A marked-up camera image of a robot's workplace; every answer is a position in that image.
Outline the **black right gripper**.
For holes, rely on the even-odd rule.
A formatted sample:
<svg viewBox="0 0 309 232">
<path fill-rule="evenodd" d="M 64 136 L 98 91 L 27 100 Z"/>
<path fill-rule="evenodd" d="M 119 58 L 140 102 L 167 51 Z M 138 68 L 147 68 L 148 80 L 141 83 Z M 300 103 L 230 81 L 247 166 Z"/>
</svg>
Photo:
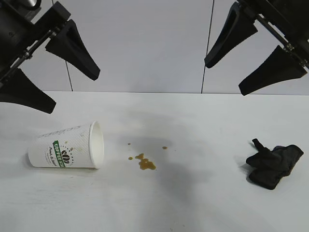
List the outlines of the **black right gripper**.
<svg viewBox="0 0 309 232">
<path fill-rule="evenodd" d="M 243 96 L 283 81 L 299 79 L 309 67 L 309 2 L 307 0 L 239 0 L 229 10 L 216 42 L 205 57 L 212 68 L 227 53 L 258 32 L 259 21 L 282 45 L 239 84 Z"/>
</svg>

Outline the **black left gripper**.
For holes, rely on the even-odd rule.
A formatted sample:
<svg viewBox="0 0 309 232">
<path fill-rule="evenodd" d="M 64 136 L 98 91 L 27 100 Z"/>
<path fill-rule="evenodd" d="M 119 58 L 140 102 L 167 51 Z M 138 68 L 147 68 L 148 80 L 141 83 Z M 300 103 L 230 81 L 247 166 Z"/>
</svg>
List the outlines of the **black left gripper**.
<svg viewBox="0 0 309 232">
<path fill-rule="evenodd" d="M 86 49 L 70 12 L 60 3 L 53 6 L 36 22 L 32 23 L 21 14 L 22 10 L 33 13 L 41 6 L 17 0 L 0 2 L 0 101 L 30 107 L 52 113 L 56 102 L 36 87 L 19 66 L 45 42 L 46 51 L 64 59 L 91 80 L 97 80 L 100 68 Z"/>
</svg>

